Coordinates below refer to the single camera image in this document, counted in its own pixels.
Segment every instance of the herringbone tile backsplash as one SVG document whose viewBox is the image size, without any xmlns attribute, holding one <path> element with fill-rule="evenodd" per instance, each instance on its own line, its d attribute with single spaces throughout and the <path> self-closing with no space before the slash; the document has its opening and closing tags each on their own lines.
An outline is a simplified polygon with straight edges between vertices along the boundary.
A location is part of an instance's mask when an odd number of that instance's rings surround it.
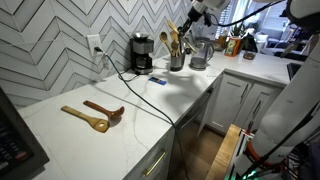
<svg viewBox="0 0 320 180">
<path fill-rule="evenodd" d="M 124 70 L 129 39 L 144 32 L 155 41 L 153 58 L 169 52 L 160 42 L 167 20 L 182 25 L 190 0 L 0 0 L 0 86 L 24 107 L 101 80 L 115 71 L 90 55 L 86 36 Z"/>
</svg>

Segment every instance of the drawer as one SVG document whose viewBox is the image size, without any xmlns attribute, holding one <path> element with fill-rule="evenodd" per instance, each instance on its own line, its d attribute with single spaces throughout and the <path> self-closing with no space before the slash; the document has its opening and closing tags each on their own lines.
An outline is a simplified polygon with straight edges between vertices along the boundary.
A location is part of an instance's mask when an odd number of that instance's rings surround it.
<svg viewBox="0 0 320 180">
<path fill-rule="evenodd" d="M 167 174 L 162 172 L 169 166 L 173 138 L 174 129 L 170 128 L 124 179 L 166 179 Z"/>
</svg>

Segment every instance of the utensil holder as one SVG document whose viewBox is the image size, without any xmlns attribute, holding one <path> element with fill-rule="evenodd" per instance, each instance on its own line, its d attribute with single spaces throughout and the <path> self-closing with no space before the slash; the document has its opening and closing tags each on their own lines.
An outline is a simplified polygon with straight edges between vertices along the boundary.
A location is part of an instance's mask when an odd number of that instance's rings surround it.
<svg viewBox="0 0 320 180">
<path fill-rule="evenodd" d="M 170 71 L 180 71 L 183 68 L 185 57 L 185 51 L 183 51 L 180 56 L 171 56 Z"/>
</svg>

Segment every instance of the kitchen counter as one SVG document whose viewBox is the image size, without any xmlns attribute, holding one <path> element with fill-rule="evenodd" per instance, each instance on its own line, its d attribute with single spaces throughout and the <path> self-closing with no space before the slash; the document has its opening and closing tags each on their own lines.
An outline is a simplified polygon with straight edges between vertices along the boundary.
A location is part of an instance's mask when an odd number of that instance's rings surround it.
<svg viewBox="0 0 320 180">
<path fill-rule="evenodd" d="M 301 64 L 262 54 L 250 61 L 243 59 L 242 54 L 231 58 L 220 52 L 214 54 L 205 71 L 191 70 L 189 62 L 187 56 L 183 70 L 170 72 L 168 56 L 156 59 L 152 74 L 141 75 L 129 85 L 177 123 L 225 68 L 287 84 L 286 65 Z M 134 74 L 123 76 L 130 79 Z M 148 81 L 151 76 L 167 84 Z M 125 112 L 120 121 L 110 121 L 106 133 L 100 133 L 60 110 L 68 105 L 87 115 L 106 118 L 83 105 L 85 100 L 108 110 L 124 106 Z M 117 75 L 20 109 L 19 113 L 50 158 L 35 179 L 122 179 L 171 127 L 162 114 L 130 92 Z"/>
</svg>

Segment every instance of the white cabinet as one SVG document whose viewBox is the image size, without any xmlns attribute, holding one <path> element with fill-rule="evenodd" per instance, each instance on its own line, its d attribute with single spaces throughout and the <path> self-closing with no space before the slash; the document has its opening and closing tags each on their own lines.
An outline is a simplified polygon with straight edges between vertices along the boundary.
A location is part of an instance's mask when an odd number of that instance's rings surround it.
<svg viewBox="0 0 320 180">
<path fill-rule="evenodd" d="M 234 122 L 252 83 L 224 74 L 220 85 L 211 97 L 203 121 L 214 129 L 227 132 Z"/>
<path fill-rule="evenodd" d="M 282 89 L 278 87 L 254 83 L 234 124 L 246 129 L 250 121 L 253 121 L 254 124 L 251 130 L 259 128 L 263 115 L 281 91 Z"/>
<path fill-rule="evenodd" d="M 167 179 L 173 139 L 174 129 L 170 128 L 124 179 Z"/>
</svg>

